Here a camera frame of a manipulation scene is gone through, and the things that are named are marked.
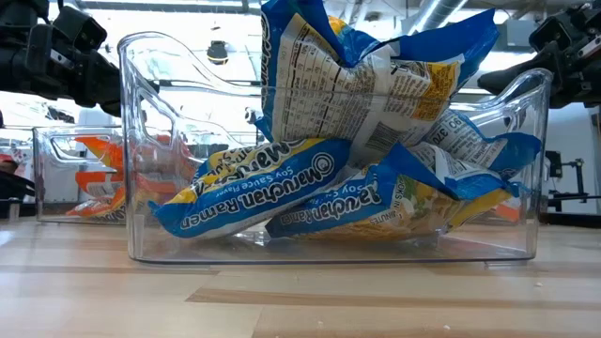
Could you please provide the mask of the clear plastic bin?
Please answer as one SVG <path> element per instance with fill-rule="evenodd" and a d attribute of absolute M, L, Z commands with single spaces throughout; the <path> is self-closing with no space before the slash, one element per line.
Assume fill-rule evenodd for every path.
<path fill-rule="evenodd" d="M 34 173 L 38 220 L 54 223 L 88 223 L 66 212 L 95 198 L 125 200 L 124 224 L 129 212 L 147 213 L 149 200 L 158 203 L 171 198 L 187 185 L 199 163 L 185 144 L 169 130 L 150 128 L 140 139 L 129 142 L 119 126 L 44 127 L 33 129 Z M 104 165 L 87 147 L 75 141 L 78 136 L 100 136 L 123 145 L 123 170 Z M 79 188 L 78 172 L 120 172 L 123 184 L 114 196 L 94 197 Z"/>
<path fill-rule="evenodd" d="M 195 174 L 215 153 L 275 143 L 256 125 L 263 115 L 262 86 L 232 84 L 219 78 L 184 44 L 158 32 L 123 38 L 118 45 L 118 56 L 123 136 L 129 142 L 140 139 L 150 128 L 169 130 L 185 140 L 199 163 Z M 384 156 L 371 161 L 353 161 L 351 144 L 346 166 L 326 189 L 378 163 L 390 165 L 395 171 L 455 200 L 473 200 L 491 192 L 493 183 L 498 182 L 512 192 L 507 200 L 516 199 L 521 203 L 520 219 L 515 223 L 497 216 L 492 207 L 458 227 L 444 227 L 428 236 L 387 241 L 329 241 L 271 238 L 266 225 L 274 216 L 226 237 L 178 238 L 163 229 L 147 205 L 145 214 L 129 212 L 130 257 L 160 264 L 372 264 L 531 259 L 536 253 L 544 166 L 546 71 L 541 72 L 540 79 L 542 82 L 533 90 L 515 97 L 510 92 L 482 103 L 448 101 L 445 110 L 466 116 L 485 137 L 523 132 L 539 138 L 541 151 L 534 162 L 515 177 L 503 179 L 477 164 L 457 160 L 422 138 L 412 146 L 397 142 Z M 195 174 L 177 192 L 188 187 Z"/>

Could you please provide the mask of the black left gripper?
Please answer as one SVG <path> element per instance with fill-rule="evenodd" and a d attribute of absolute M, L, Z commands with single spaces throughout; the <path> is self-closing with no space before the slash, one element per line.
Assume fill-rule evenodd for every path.
<path fill-rule="evenodd" d="M 96 51 L 77 50 L 51 24 L 0 25 L 0 91 L 96 104 L 121 117 L 119 68 Z"/>

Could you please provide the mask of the black stand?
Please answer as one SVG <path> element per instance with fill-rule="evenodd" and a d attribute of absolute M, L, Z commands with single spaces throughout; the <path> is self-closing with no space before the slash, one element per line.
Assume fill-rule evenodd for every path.
<path fill-rule="evenodd" d="M 547 181 L 551 184 L 547 199 L 549 207 L 556 212 L 562 212 L 563 202 L 578 201 L 581 204 L 586 204 L 589 201 L 601 200 L 601 195 L 591 194 L 587 191 L 583 176 L 584 160 L 582 158 L 563 161 L 561 153 L 554 150 L 547 150 L 545 158 L 547 160 Z M 574 192 L 563 192 L 557 188 L 559 180 L 564 178 L 564 172 L 575 175 L 576 190 Z"/>

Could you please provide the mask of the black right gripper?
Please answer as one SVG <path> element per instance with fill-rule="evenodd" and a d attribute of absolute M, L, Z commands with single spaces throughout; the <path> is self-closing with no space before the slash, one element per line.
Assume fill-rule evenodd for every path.
<path fill-rule="evenodd" d="M 496 97 L 515 97 L 537 87 L 547 72 L 550 107 L 582 103 L 601 107 L 601 4 L 571 4 L 554 16 L 566 42 L 548 44 L 533 59 L 496 70 L 477 80 Z"/>

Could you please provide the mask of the orange Maruchan ramen pack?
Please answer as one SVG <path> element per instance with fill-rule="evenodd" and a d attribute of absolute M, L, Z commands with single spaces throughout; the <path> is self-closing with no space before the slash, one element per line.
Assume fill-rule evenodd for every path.
<path fill-rule="evenodd" d="M 123 184 L 120 172 L 78 172 L 75 181 L 79 188 L 94 197 L 114 196 Z"/>
<path fill-rule="evenodd" d="M 494 213 L 502 219 L 515 223 L 520 219 L 521 203 L 510 199 L 493 207 Z"/>
<path fill-rule="evenodd" d="M 123 170 L 123 145 L 100 136 L 78 136 L 75 141 L 84 144 L 104 165 Z"/>
<path fill-rule="evenodd" d="M 88 223 L 124 224 L 126 221 L 125 200 L 95 198 L 87 200 L 66 212 Z"/>

